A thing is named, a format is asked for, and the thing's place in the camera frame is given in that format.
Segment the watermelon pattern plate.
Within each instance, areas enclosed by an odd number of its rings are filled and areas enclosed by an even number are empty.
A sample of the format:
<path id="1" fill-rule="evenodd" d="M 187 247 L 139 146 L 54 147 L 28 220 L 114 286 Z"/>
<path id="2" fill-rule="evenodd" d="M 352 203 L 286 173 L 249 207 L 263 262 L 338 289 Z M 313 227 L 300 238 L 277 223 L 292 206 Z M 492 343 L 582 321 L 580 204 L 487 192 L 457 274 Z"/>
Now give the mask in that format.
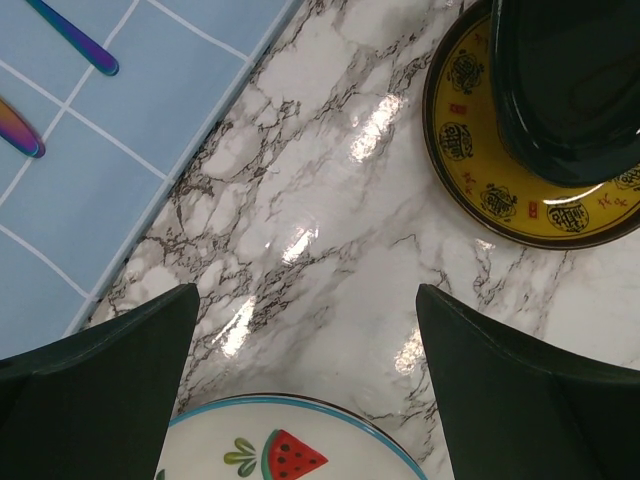
<path id="1" fill-rule="evenodd" d="M 156 478 L 426 480 L 388 434 L 344 409 L 291 394 L 216 400 L 171 421 Z"/>

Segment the black plate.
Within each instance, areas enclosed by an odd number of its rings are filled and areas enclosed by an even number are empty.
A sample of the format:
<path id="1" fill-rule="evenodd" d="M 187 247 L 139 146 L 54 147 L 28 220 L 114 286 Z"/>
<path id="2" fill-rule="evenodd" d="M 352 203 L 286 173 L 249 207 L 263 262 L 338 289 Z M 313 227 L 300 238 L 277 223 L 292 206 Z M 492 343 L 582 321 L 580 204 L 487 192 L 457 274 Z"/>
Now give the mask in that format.
<path id="1" fill-rule="evenodd" d="M 563 187 L 639 164 L 639 3 L 495 1 L 490 71 L 508 149 Z"/>

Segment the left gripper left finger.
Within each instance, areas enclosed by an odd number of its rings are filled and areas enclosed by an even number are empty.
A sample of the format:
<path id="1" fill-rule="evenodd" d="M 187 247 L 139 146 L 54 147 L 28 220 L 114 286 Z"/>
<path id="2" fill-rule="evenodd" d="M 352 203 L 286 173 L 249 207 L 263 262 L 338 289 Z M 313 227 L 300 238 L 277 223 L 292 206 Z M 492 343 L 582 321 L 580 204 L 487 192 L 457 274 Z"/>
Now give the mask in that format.
<path id="1" fill-rule="evenodd" d="M 2 478 L 154 478 L 199 302 L 179 285 L 2 360 Z"/>

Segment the yellow plate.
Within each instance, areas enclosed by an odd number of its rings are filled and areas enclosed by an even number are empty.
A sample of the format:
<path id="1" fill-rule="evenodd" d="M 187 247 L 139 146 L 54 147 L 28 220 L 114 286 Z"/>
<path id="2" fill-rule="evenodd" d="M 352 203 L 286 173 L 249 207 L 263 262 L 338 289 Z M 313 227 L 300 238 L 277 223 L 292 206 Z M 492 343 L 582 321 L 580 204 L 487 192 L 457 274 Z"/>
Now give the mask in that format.
<path id="1" fill-rule="evenodd" d="M 452 198 L 491 231 L 527 246 L 573 250 L 639 228 L 639 171 L 585 188 L 529 173 L 506 149 L 490 85 L 488 1 L 469 7 L 443 37 L 423 93 L 422 128 Z"/>

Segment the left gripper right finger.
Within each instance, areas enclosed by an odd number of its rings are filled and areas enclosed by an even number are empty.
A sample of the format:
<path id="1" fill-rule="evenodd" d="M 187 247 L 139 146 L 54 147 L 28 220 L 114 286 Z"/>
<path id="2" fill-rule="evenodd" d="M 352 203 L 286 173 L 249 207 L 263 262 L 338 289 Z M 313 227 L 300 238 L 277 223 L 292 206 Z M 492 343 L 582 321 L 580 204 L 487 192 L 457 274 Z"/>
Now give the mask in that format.
<path id="1" fill-rule="evenodd" d="M 639 373 L 562 350 L 434 285 L 419 328 L 457 479 L 636 479 Z"/>

